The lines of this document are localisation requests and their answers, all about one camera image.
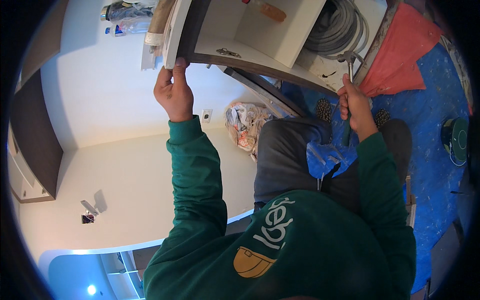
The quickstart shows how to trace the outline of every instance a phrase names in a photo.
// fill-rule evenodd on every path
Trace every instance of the shoe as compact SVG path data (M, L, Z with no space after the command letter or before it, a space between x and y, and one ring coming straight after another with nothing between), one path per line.
M385 125L385 123L387 123L388 120L390 120L390 114L386 109L381 108L376 113L375 118L373 120L375 121L375 125L377 125L377 128L379 129L380 127Z
M315 108L317 119L325 120L328 124L332 125L332 106L327 99L322 98L318 100L317 107Z

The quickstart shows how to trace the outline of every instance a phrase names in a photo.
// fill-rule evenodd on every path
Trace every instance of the hand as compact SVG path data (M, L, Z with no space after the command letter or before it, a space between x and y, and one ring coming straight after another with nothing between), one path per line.
M153 88L155 99L163 106L171 122L193 118L193 94L185 78L185 70L189 65L184 58L179 57L173 70L162 67Z
M373 121L367 96L350 82L348 74L343 74L342 81L343 87L337 92L337 95L340 96L340 117L347 120L348 109L350 109L350 127L358 134L361 142L378 132L377 126Z

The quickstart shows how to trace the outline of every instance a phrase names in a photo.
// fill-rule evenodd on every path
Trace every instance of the gray pants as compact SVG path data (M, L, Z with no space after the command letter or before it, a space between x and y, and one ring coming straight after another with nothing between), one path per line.
M404 182L412 153L410 129L403 120L392 119L379 131L393 154L398 178ZM318 191L318 180L308 171L307 144L310 141L326 144L331 134L330 125L323 120L292 118L267 122L260 131L258 141L255 210L284 192ZM358 160L345 172L332 178L333 173L325 176L321 192L329 194L353 213L360 214Z

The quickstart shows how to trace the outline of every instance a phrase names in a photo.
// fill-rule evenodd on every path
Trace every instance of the ceiling light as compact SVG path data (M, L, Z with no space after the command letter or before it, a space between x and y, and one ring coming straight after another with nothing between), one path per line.
M88 293L89 293L90 295L93 295L93 294L96 293L96 288L95 288L94 285L89 285L88 288L87 288L87 290L88 290Z

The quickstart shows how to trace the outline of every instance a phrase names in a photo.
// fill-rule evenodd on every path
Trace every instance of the yellow logo on sweatshirt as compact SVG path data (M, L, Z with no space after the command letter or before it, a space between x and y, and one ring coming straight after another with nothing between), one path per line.
M276 259L271 259L245 247L240 247L237 249L237 255L233 259L233 267L244 278L257 278L265 274L274 262L276 262Z

